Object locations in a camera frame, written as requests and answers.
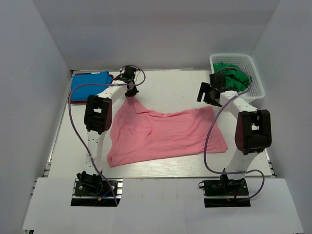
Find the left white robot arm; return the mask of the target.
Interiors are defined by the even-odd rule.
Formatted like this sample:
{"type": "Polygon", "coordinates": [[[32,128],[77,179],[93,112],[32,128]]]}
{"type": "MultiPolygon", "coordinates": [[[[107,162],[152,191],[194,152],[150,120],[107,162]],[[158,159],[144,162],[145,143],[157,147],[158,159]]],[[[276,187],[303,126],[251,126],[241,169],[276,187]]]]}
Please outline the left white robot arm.
{"type": "Polygon", "coordinates": [[[129,98],[138,93],[136,74],[140,71],[141,69],[133,65],[124,66],[104,91],[88,96],[84,114],[87,156],[83,171],[86,174],[101,176],[104,138],[113,122],[112,106],[121,96],[129,98]]]}

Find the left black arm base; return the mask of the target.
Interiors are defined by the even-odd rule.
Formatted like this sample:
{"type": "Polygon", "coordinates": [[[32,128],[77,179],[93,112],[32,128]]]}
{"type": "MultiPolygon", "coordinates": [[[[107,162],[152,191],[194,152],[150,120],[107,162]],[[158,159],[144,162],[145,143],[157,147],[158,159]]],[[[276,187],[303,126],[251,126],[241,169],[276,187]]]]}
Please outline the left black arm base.
{"type": "Polygon", "coordinates": [[[110,180],[114,191],[114,199],[108,183],[105,180],[99,182],[97,188],[75,180],[71,198],[72,207],[117,207],[122,197],[122,179],[110,180]]]}

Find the pink t shirt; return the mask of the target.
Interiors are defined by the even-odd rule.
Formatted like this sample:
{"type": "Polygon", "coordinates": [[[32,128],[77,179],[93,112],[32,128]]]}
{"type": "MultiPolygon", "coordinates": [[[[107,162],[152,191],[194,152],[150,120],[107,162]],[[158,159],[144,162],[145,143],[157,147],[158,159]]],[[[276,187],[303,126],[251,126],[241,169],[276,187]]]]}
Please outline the pink t shirt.
{"type": "MultiPolygon", "coordinates": [[[[107,155],[110,167],[148,160],[198,155],[214,120],[212,106],[160,113],[146,109],[135,97],[127,98],[115,114],[110,131],[112,147],[107,155]]],[[[228,149],[217,124],[207,153],[228,149]]]]}

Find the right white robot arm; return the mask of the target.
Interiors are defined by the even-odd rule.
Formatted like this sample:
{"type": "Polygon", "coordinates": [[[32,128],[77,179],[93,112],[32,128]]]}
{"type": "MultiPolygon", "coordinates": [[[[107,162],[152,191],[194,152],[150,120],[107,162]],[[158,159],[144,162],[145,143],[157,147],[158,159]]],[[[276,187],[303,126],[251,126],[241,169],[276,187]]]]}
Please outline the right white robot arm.
{"type": "Polygon", "coordinates": [[[245,174],[253,172],[253,170],[248,170],[252,161],[272,144],[270,112],[268,110],[259,110],[246,102],[241,96],[247,92],[248,90],[244,90],[239,93],[235,89],[227,87],[225,76],[217,72],[210,75],[210,83],[201,84],[197,97],[199,102],[204,100],[207,104],[221,108],[208,130],[203,159],[208,171],[227,176],[227,178],[221,180],[220,188],[223,193],[228,195],[237,190],[237,181],[242,180],[245,174]],[[229,165],[219,172],[209,167],[206,153],[214,125],[220,114],[226,109],[236,119],[234,134],[236,151],[229,165]]]}

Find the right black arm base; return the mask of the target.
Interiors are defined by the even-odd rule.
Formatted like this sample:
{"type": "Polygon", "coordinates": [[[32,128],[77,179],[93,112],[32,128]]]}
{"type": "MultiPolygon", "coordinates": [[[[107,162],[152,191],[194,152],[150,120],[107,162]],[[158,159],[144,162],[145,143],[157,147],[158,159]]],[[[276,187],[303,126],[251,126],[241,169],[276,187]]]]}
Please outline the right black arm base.
{"type": "Polygon", "coordinates": [[[246,180],[233,186],[223,186],[220,180],[204,180],[198,187],[203,190],[205,208],[251,206],[246,180]]]}

